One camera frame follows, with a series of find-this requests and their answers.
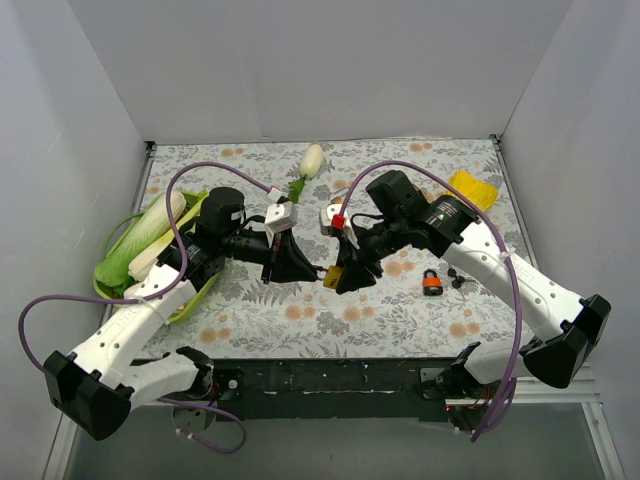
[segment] black small object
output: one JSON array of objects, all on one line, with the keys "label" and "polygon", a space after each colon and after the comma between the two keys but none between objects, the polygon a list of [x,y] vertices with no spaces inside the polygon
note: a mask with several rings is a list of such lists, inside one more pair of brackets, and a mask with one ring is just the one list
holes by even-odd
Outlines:
[{"label": "black small object", "polygon": [[429,297],[435,297],[442,295],[443,291],[442,282],[436,271],[430,268],[425,270],[422,278],[422,293]]}]

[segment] green basket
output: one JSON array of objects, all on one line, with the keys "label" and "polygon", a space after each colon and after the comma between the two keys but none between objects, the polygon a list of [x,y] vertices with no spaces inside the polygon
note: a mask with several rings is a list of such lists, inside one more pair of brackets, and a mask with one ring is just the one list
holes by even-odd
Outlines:
[{"label": "green basket", "polygon": [[[180,192],[184,195],[184,198],[187,201],[187,212],[183,215],[182,219],[184,219],[185,217],[187,217],[187,219],[188,219],[188,217],[195,216],[198,213],[200,213],[200,207],[202,206],[202,201],[207,197],[208,192],[205,191],[205,192],[202,192],[202,193],[199,193],[199,194],[198,193],[193,193],[193,192],[185,192],[183,190],[180,190]],[[164,193],[161,193],[156,198],[154,198],[151,201],[151,203],[149,203],[149,205],[147,205],[145,210],[147,208],[149,208],[151,205],[153,205],[161,197],[164,197]],[[140,218],[137,218],[135,221],[131,222],[131,225],[129,225],[129,227],[127,227],[127,229],[124,231],[124,233],[120,236],[120,238],[113,245],[113,247],[111,247],[111,249],[109,250],[109,253],[111,253],[114,249],[116,249],[118,247],[118,245],[120,245],[122,240],[124,240],[124,238],[129,234],[129,231],[138,222],[138,220],[140,220]],[[200,305],[202,300],[204,300],[204,297],[207,296],[207,293],[209,292],[209,290],[211,290],[211,287],[213,286],[213,284],[216,283],[216,280],[218,279],[219,275],[220,274],[217,274],[217,275],[214,275],[213,277],[211,277],[209,279],[209,281],[198,291],[198,293],[196,293],[196,295],[191,300],[189,300],[187,302],[187,304],[184,306],[184,309],[174,313],[173,315],[171,315],[171,317],[169,317],[169,321],[171,323],[178,323],[178,322],[182,322],[182,321],[186,320],[187,318],[189,318],[189,316],[193,313],[195,308],[198,305]],[[103,285],[102,283],[98,282],[95,279],[95,277],[93,278],[93,288],[96,290],[98,295],[100,295],[102,298],[109,298],[109,299],[112,299],[112,300],[117,299],[116,297],[113,296],[113,294],[112,294],[113,290],[111,289],[111,287],[108,287],[108,286]]]}]

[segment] flower pattern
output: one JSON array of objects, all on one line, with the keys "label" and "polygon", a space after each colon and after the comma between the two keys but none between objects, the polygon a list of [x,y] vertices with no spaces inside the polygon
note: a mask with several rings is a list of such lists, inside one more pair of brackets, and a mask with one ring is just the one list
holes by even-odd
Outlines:
[{"label": "flower pattern", "polygon": [[[143,205],[164,190],[180,168],[204,160],[232,165],[263,183],[286,189],[297,175],[308,146],[160,146]],[[312,263],[329,266],[338,251],[336,240],[320,235],[318,210],[331,201],[341,202],[358,172],[387,159],[412,162],[445,180],[465,169],[497,187],[498,200],[489,215],[507,244],[529,259],[491,141],[393,139],[321,146],[326,162],[307,181],[294,227],[296,241]],[[365,186],[382,172],[372,172],[358,185],[349,204],[350,212],[378,213]],[[442,187],[415,172],[407,175],[430,200],[444,193]],[[177,185],[196,192],[216,186],[237,188],[245,195],[249,215],[264,215],[267,206],[260,190],[220,169],[192,170]],[[371,220],[358,218],[357,222],[368,225]],[[407,247],[385,259],[382,266],[385,274],[377,285],[338,296],[320,283],[264,285],[260,266],[229,260],[192,317],[162,327],[146,345],[143,356],[161,357],[185,345],[212,358],[455,356],[470,342],[494,342],[513,335],[511,309],[468,276],[460,289],[451,288],[447,263],[429,252]],[[436,270],[441,277],[442,296],[423,296],[422,272],[427,268]]]}]

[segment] purple cable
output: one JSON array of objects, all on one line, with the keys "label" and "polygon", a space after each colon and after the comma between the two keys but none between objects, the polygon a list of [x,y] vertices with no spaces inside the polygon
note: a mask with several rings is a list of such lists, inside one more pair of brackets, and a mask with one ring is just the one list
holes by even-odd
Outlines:
[{"label": "purple cable", "polygon": [[[186,250],[184,248],[184,243],[182,242],[182,238],[180,237],[180,234],[178,232],[178,227],[176,225],[176,220],[175,220],[175,218],[173,218],[173,213],[171,212],[171,190],[173,189],[173,186],[178,181],[178,178],[180,178],[182,175],[184,175],[189,170],[193,170],[194,168],[198,168],[198,167],[222,168],[223,170],[227,170],[227,171],[229,171],[231,173],[235,173],[236,175],[244,178],[249,183],[251,183],[251,184],[255,185],[256,187],[264,190],[267,193],[269,193],[269,191],[271,190],[269,187],[267,187],[263,183],[258,182],[255,179],[251,178],[246,173],[243,173],[243,172],[241,172],[240,170],[238,170],[236,168],[230,167],[229,165],[224,165],[222,163],[217,163],[217,162],[198,162],[198,163],[193,163],[191,165],[187,165],[186,167],[181,168],[180,170],[178,170],[178,172],[173,176],[173,178],[169,182],[169,186],[167,187],[167,193],[165,195],[165,200],[166,200],[165,204],[166,204],[166,207],[167,207],[167,215],[169,217],[169,226],[171,227],[171,230],[173,231],[173,234],[174,234],[174,236],[176,238],[176,242],[178,244],[178,248],[180,250],[180,257],[181,257],[180,272],[176,276],[175,280],[173,282],[171,282],[169,285],[167,285],[165,288],[157,291],[156,293],[154,293],[152,295],[149,295],[148,297],[144,297],[144,300],[147,301],[147,302],[150,301],[150,300],[155,300],[156,298],[161,297],[165,293],[168,293],[170,290],[172,290],[180,282],[182,277],[184,277],[184,274],[187,271],[187,252],[186,252]],[[25,319],[27,318],[27,315],[29,314],[29,311],[33,307],[35,307],[39,303],[46,302],[48,300],[66,300],[66,301],[69,301],[69,302],[94,303],[94,304],[98,304],[98,305],[135,305],[135,304],[140,303],[140,300],[138,300],[138,299],[124,299],[123,298],[123,299],[109,300],[109,299],[106,299],[106,298],[84,297],[84,296],[81,296],[81,295],[67,295],[67,294],[64,294],[64,293],[53,294],[53,295],[43,295],[42,297],[34,298],[33,300],[31,300],[22,309],[22,312],[20,313],[20,317],[18,318],[18,336],[20,337],[20,344],[22,345],[22,349],[24,350],[24,353],[27,355],[27,357],[29,358],[31,363],[33,363],[33,365],[38,370],[40,370],[41,372],[43,371],[42,364],[36,358],[36,356],[33,354],[33,351],[31,350],[31,347],[29,347],[29,343],[27,342],[27,337],[26,337],[25,331],[24,331],[24,322],[25,322]]]},{"label": "purple cable", "polygon": [[219,408],[216,407],[212,407],[209,405],[200,405],[199,403],[194,403],[194,402],[181,402],[178,400],[172,400],[170,398],[167,397],[161,397],[158,399],[158,401],[163,402],[163,403],[169,403],[171,405],[175,405],[177,407],[184,407],[184,408],[197,408],[197,409],[202,409],[202,410],[208,410],[209,412],[213,412],[216,415],[221,415],[223,417],[227,417],[230,420],[233,420],[234,422],[236,422],[236,424],[240,427],[240,430],[242,430],[242,440],[240,440],[240,443],[238,443],[235,447],[229,447],[229,448],[225,448],[225,447],[221,447],[209,440],[207,440],[206,438],[204,438],[202,435],[198,435],[197,433],[193,433],[190,430],[184,429],[184,428],[178,428],[178,430],[180,430],[181,433],[184,433],[187,437],[191,436],[191,438],[193,438],[196,442],[199,442],[201,444],[203,444],[206,447],[209,447],[211,450],[214,450],[218,453],[224,453],[224,454],[229,454],[229,453],[235,453],[238,450],[240,450],[244,444],[247,442],[247,437],[249,436],[247,433],[247,427],[245,426],[244,422],[242,420],[240,420],[238,417],[236,417],[233,413],[229,413],[229,412],[225,412],[224,410],[220,410]]},{"label": "purple cable", "polygon": [[[425,170],[422,167],[418,167],[417,165],[413,165],[412,163],[409,163],[409,162],[403,162],[399,160],[386,160],[384,162],[379,162],[374,165],[371,165],[370,167],[365,168],[355,178],[355,180],[351,184],[351,187],[349,187],[349,191],[345,195],[342,207],[340,207],[340,215],[344,215],[344,212],[347,209],[347,205],[349,204],[349,200],[351,199],[351,195],[353,195],[353,191],[355,190],[358,183],[360,183],[360,181],[366,175],[368,175],[373,170],[376,170],[381,167],[391,166],[391,165],[407,167],[417,172],[420,172],[423,175],[426,175],[427,177],[429,177],[434,182],[437,182],[440,185],[442,185],[444,188],[449,190],[454,195],[456,195],[460,200],[466,203],[487,225],[487,227],[491,231],[491,234],[496,240],[496,244],[498,245],[500,252],[508,254],[507,247],[504,243],[504,240],[502,239],[502,236],[500,235],[500,232],[498,231],[498,228],[493,224],[493,222],[489,219],[486,213],[484,213],[473,202],[471,202],[471,200],[469,200],[467,197],[462,195],[462,193],[460,193],[458,190],[453,188],[451,185],[449,185],[447,182],[442,180],[440,177],[434,175],[433,173],[429,172],[428,170]],[[487,427],[489,425],[489,422],[494,418],[494,415],[496,414],[497,410],[500,408],[500,405],[504,404],[505,401],[508,402],[507,404],[508,406],[506,407],[506,410],[508,410],[508,407],[511,406],[511,401],[513,400],[513,394],[515,393],[515,379],[514,380],[511,379],[511,374],[513,373],[513,369],[516,365],[516,361],[518,358],[518,351],[520,349],[520,337],[522,336],[522,302],[520,301],[520,288],[518,287],[518,276],[516,275],[516,271],[513,268],[513,263],[511,262],[511,258],[507,256],[504,260],[504,264],[507,268],[509,279],[511,280],[511,287],[513,288],[513,307],[516,312],[516,327],[515,327],[515,334],[513,338],[513,346],[511,347],[511,354],[509,355],[507,368],[505,369],[504,374],[502,375],[502,380],[500,381],[500,387],[498,387],[498,391],[496,392],[496,395],[493,401],[491,402],[491,406],[489,406],[489,409],[482,417],[482,420],[480,421],[480,425],[478,426],[474,434],[471,436],[472,442],[475,442],[480,435],[488,431]],[[491,425],[491,428],[495,428],[502,421],[505,414],[506,414],[506,411],[503,412],[502,415],[500,415],[500,417],[498,417],[495,420],[495,422]]]}]

